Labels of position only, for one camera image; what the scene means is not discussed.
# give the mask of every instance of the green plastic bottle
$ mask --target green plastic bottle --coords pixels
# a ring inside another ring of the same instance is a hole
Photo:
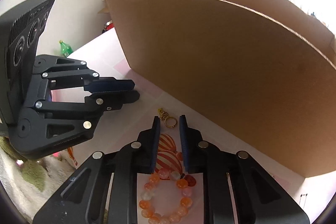
[[[63,56],[68,57],[70,54],[74,52],[71,46],[64,43],[62,40],[60,40],[59,43],[61,44],[61,54]]]

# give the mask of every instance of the red and white striped object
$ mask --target red and white striped object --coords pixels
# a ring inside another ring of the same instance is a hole
[[[174,139],[168,134],[161,134],[159,139],[159,148],[158,151],[172,151],[176,152],[176,144]]]
[[[161,168],[166,168],[170,172],[177,171],[182,174],[182,165],[177,156],[172,151],[166,150],[157,152],[155,172],[157,173]]]

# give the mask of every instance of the camera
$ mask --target camera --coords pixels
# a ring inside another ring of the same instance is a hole
[[[0,135],[15,126],[32,77],[36,49],[55,0],[26,0],[0,16]]]

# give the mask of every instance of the cardboard box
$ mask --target cardboard box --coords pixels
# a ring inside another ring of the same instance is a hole
[[[134,71],[304,177],[336,170],[336,47],[318,20],[287,0],[105,1]]]

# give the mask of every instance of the silver screw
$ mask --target silver screw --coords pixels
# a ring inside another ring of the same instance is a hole
[[[104,102],[103,99],[100,98],[96,100],[97,105],[101,105],[103,102]]]
[[[247,159],[249,157],[249,154],[246,151],[239,151],[238,152],[238,157],[241,159]]]
[[[95,153],[92,154],[92,158],[95,160],[100,159],[103,156],[103,153],[100,151],[96,151]]]
[[[35,107],[36,108],[41,108],[42,107],[42,102],[37,101],[36,104],[35,104]]]
[[[91,123],[89,121],[85,121],[83,123],[83,126],[84,126],[85,129],[90,129],[91,128]]]
[[[200,141],[200,142],[198,143],[198,146],[199,146],[200,148],[207,148],[207,147],[209,146],[209,144],[208,144],[206,141]]]
[[[131,147],[134,149],[140,148],[141,147],[141,143],[139,142],[132,142],[131,143]]]

